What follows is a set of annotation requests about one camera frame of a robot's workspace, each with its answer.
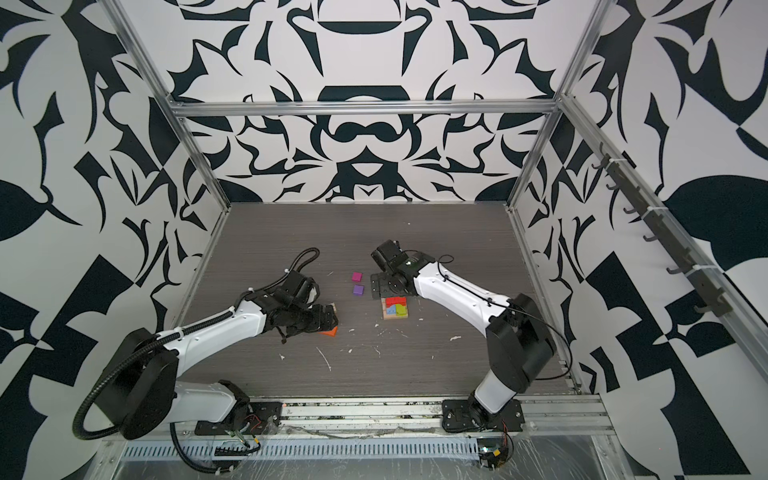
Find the natural wood block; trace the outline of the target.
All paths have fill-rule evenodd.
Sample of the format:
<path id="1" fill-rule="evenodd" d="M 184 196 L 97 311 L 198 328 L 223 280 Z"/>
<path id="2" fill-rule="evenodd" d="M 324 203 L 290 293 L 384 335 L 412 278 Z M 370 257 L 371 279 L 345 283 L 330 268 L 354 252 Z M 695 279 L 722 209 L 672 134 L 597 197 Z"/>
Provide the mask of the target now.
<path id="1" fill-rule="evenodd" d="M 383 319 L 384 319 L 384 320 L 405 319 L 405 318 L 407 318 L 407 317 L 408 317 L 408 316 L 407 316 L 407 317 L 398 317 L 397 315 L 395 315 L 395 316 L 388 316 L 388 315 L 386 314 L 386 308 L 385 308 L 385 305 L 384 305 L 384 299 L 382 299 L 382 300 L 381 300 L 381 305 L 382 305 L 382 317 L 383 317 Z"/>

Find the red arch wood block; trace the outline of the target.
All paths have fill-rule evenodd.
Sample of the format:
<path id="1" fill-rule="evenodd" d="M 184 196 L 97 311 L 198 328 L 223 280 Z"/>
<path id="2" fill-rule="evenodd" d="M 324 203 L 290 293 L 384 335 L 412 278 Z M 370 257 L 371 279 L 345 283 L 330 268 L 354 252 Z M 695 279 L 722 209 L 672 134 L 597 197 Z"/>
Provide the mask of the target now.
<path id="1" fill-rule="evenodd" d="M 405 306 L 407 304 L 406 297 L 387 297 L 384 299 L 384 305 L 386 309 L 389 309 L 395 305 Z"/>

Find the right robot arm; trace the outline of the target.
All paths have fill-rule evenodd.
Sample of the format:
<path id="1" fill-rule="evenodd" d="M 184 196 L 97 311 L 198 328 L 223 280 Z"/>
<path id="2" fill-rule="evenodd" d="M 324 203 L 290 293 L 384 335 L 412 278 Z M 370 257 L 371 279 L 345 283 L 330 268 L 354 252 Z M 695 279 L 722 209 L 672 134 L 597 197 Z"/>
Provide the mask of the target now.
<path id="1" fill-rule="evenodd" d="M 555 356 L 556 332 L 531 297 L 493 293 L 451 272 L 443 260 L 404 250 L 393 240 L 380 244 L 371 257 L 397 294 L 439 304 L 483 334 L 489 371 L 470 396 L 475 411 L 501 412 Z"/>

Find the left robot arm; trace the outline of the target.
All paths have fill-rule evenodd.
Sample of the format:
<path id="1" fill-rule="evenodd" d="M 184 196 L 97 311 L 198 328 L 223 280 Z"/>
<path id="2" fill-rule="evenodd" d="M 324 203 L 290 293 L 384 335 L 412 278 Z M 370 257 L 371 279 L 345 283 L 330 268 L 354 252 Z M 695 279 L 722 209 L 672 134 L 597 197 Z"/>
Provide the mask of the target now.
<path id="1" fill-rule="evenodd" d="M 165 424 L 203 422 L 214 431 L 243 429 L 252 414 L 249 397 L 228 380 L 182 381 L 214 354 L 270 331 L 282 341 L 325 333 L 338 325 L 332 304 L 320 304 L 318 284 L 296 270 L 276 285 L 244 291 L 224 311 L 175 329 L 129 333 L 95 384 L 93 406 L 111 422 L 107 432 L 138 439 Z"/>

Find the green circuit board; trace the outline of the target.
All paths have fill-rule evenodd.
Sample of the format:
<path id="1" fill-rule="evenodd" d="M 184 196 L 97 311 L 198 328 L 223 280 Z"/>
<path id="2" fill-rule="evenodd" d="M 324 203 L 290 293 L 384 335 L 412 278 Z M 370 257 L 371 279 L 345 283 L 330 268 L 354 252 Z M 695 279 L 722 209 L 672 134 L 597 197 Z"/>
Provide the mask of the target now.
<path id="1" fill-rule="evenodd" d="M 509 437 L 480 438 L 477 446 L 479 465 L 490 470 L 501 468 L 514 452 L 514 443 Z"/>

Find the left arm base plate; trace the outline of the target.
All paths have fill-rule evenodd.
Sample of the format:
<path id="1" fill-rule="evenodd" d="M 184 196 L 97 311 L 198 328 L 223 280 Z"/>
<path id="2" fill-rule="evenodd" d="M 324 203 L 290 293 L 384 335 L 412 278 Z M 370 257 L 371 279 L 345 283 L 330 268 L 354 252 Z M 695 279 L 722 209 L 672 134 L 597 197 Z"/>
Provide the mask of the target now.
<path id="1" fill-rule="evenodd" d="M 280 425 L 282 408 L 283 403 L 279 401 L 239 402 L 222 421 L 199 421 L 194 433 L 215 436 L 239 431 L 243 435 L 260 435 Z"/>

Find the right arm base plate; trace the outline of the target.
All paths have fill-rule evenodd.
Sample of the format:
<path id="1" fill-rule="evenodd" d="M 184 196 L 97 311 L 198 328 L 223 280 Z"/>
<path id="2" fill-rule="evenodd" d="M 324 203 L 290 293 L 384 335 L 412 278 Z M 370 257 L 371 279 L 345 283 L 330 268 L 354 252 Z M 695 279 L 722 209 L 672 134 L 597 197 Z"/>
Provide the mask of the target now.
<path id="1" fill-rule="evenodd" d="M 497 413 L 489 413 L 472 396 L 462 400 L 443 400 L 441 427 L 447 433 L 481 431 L 521 432 L 525 417 L 521 403 L 512 398 Z"/>

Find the aluminium front rail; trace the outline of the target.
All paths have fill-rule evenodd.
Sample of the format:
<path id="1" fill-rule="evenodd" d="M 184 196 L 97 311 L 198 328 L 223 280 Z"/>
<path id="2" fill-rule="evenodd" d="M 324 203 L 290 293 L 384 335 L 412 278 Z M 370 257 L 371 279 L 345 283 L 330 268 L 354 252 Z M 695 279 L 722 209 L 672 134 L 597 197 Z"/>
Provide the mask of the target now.
<path id="1" fill-rule="evenodd" d="M 443 400 L 453 397 L 338 397 L 270 398 L 252 397 L 250 402 L 283 403 L 281 422 L 260 435 L 239 431 L 224 435 L 197 436 L 196 424 L 205 421 L 197 414 L 176 420 L 181 437 L 248 439 L 263 435 L 304 435 L 324 438 L 383 437 L 387 435 L 480 436 L 502 434 L 608 436 L 615 433 L 613 422 L 598 397 L 594 395 L 522 395 L 514 397 L 522 405 L 525 424 L 521 432 L 481 431 L 452 434 L 441 427 Z"/>

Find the aluminium frame crossbar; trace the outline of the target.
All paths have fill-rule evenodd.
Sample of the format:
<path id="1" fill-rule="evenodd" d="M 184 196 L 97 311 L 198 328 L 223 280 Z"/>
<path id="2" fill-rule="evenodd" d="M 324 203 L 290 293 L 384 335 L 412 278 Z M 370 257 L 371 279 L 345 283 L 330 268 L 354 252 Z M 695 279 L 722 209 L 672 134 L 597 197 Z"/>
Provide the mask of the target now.
<path id="1" fill-rule="evenodd" d="M 529 100 L 406 100 L 306 102 L 171 102 L 177 117 L 280 115 L 399 115 L 464 113 L 549 113 L 551 99 Z"/>

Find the wall hook rack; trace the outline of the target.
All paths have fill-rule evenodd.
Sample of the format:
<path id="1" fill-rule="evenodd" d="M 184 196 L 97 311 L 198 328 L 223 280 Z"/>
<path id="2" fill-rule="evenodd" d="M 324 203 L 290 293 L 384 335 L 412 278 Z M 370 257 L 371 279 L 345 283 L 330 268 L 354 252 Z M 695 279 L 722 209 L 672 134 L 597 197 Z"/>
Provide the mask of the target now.
<path id="1" fill-rule="evenodd" d="M 635 172 L 631 162 L 605 153 L 603 145 L 600 145 L 600 156 L 593 169 L 605 171 L 613 181 L 608 189 L 620 191 L 630 204 L 624 212 L 636 216 L 647 226 L 650 235 L 644 236 L 644 241 L 659 243 L 671 258 L 674 267 L 667 267 L 667 273 L 683 275 L 697 292 L 702 305 L 695 305 L 694 310 L 717 317 L 731 313 L 733 306 L 726 299 L 723 283 L 715 276 L 717 267 L 694 251 L 693 241 L 686 238 L 679 222 Z"/>

